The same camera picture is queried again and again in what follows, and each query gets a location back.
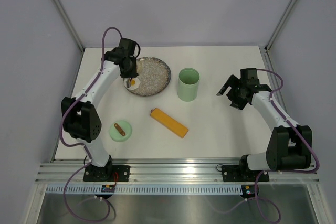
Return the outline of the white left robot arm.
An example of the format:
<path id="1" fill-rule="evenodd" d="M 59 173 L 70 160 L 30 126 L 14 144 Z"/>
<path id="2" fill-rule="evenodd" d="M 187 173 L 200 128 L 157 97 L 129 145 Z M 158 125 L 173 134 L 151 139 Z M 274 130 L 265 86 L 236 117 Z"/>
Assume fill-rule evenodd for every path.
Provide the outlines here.
<path id="1" fill-rule="evenodd" d="M 102 181 L 113 176 L 113 164 L 99 139 L 102 123 L 96 107 L 117 78 L 138 76 L 136 60 L 140 51 L 136 41 L 121 38 L 117 47 L 102 52 L 100 68 L 89 83 L 75 97 L 65 97 L 61 102 L 60 141 L 66 147 L 82 146 L 89 158 L 86 172 Z"/>

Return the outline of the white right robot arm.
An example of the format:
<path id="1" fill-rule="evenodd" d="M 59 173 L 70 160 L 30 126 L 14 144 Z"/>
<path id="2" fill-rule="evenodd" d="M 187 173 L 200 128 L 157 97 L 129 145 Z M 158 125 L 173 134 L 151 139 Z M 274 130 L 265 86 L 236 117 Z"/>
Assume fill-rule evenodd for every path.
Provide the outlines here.
<path id="1" fill-rule="evenodd" d="M 268 172 L 307 169 L 312 158 L 312 130 L 293 120 L 273 98 L 274 90 L 260 83 L 257 68 L 241 69 L 240 77 L 229 76 L 218 92 L 230 106 L 243 110 L 252 105 L 271 130 L 266 151 L 243 155 L 237 165 L 218 165 L 224 182 L 269 181 Z"/>

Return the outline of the metal food tongs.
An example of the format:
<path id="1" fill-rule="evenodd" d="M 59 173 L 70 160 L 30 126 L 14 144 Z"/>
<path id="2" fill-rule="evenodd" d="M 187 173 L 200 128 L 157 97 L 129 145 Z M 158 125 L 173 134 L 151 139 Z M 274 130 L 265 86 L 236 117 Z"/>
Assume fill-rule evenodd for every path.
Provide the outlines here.
<path id="1" fill-rule="evenodd" d="M 124 85 L 125 85 L 125 87 L 126 87 L 126 88 L 130 88 L 130 87 L 132 86 L 132 81 L 133 81 L 132 78 L 126 78 L 126 79 L 124 80 Z"/>

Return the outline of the toy fried egg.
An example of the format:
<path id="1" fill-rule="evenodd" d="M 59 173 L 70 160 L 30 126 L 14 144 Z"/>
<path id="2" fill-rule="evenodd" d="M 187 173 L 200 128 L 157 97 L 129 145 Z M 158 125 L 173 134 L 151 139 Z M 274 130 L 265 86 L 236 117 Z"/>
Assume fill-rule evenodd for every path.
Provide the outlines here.
<path id="1" fill-rule="evenodd" d="M 137 89 L 139 87 L 139 85 L 140 85 L 140 80 L 138 78 L 133 78 L 132 86 L 130 88 L 127 88 L 127 89 L 128 90 L 135 90 L 135 89 Z"/>

